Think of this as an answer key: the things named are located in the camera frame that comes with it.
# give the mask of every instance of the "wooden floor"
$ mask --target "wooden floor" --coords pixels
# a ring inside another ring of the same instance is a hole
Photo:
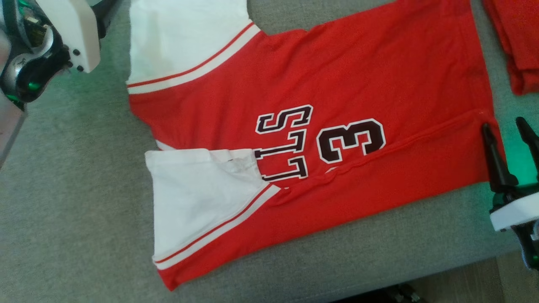
[[[410,282],[429,303],[539,303],[539,273],[520,252]]]

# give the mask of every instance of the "folded red cloth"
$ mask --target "folded red cloth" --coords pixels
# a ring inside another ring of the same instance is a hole
[[[483,0],[516,95],[539,92],[539,0]]]

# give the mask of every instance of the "gray couch cushion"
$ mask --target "gray couch cushion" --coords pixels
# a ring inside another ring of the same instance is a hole
[[[268,33],[311,27],[388,1],[251,0]],[[0,171],[0,301],[327,302],[516,249],[477,184],[227,264],[170,293],[151,263],[150,131],[129,112],[126,2],[91,74],[54,80]],[[495,33],[473,0],[511,168],[534,172],[514,125],[539,130],[539,95],[515,97]]]

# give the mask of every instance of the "red and white t-shirt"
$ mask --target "red and white t-shirt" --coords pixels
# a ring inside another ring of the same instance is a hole
[[[488,179],[480,129],[497,123],[468,0],[272,36],[245,0],[133,0],[131,19],[129,99],[160,148],[146,154],[153,260],[171,290]]]

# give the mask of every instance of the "red stripe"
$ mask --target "red stripe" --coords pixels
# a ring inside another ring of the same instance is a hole
[[[193,246],[195,243],[197,243],[198,241],[202,240],[203,238],[207,237],[209,234],[213,233],[214,231],[220,229],[221,227],[223,227],[224,225],[236,220],[239,216],[241,216],[243,213],[245,213],[252,205],[254,202],[256,202],[258,200],[258,198],[260,198],[260,196],[262,194],[264,194],[269,188],[270,188],[271,184],[268,184],[260,193],[258,193],[258,195],[253,199],[251,200],[251,202],[249,203],[249,205],[244,209],[242,210],[239,214],[237,214],[235,217],[233,217],[232,219],[226,221],[226,222],[223,222],[221,223],[221,225],[217,226],[216,228],[210,230],[209,232],[203,234],[202,236],[200,236],[198,239],[194,240],[193,242],[191,242],[189,245],[187,245],[186,247],[182,248],[181,250],[175,252],[174,254],[172,254],[170,257],[167,257],[161,261],[156,261],[155,263],[163,263],[167,260],[170,260],[171,258],[177,256],[178,254],[184,252],[185,250],[187,250],[188,248],[190,248],[191,246]]]
[[[251,28],[252,26],[254,25],[254,22],[251,22],[248,26],[246,26],[242,31],[239,32],[239,34],[237,34],[234,39],[232,39],[227,45],[225,45],[224,48],[222,48],[220,51],[218,51],[216,54],[214,54],[213,56],[211,56],[208,60],[200,63],[199,65],[193,67],[192,69],[188,70],[188,71],[185,71],[185,72],[181,72],[179,74],[175,74],[175,75],[170,75],[170,76],[167,76],[167,77],[163,77],[163,78],[159,78],[159,79],[155,79],[155,80],[150,80],[150,81],[146,81],[146,82],[140,82],[140,83],[134,83],[134,84],[129,84],[127,87],[136,87],[136,86],[142,86],[142,85],[146,85],[146,84],[152,84],[152,83],[157,83],[157,82],[161,82],[161,81],[165,81],[165,80],[169,80],[169,79],[172,79],[172,78],[177,78],[177,77],[180,77],[180,76],[183,76],[183,75],[186,75],[188,73],[191,73],[191,72],[194,72],[195,70],[201,68],[202,66],[206,65],[208,62],[210,62],[211,60],[214,60],[215,57],[217,57],[218,55],[222,54],[226,49],[228,49],[230,47],[230,45],[232,45],[234,42],[236,42],[236,40],[239,39],[239,37],[241,37],[241,35],[243,35],[243,33],[245,33],[249,28]]]

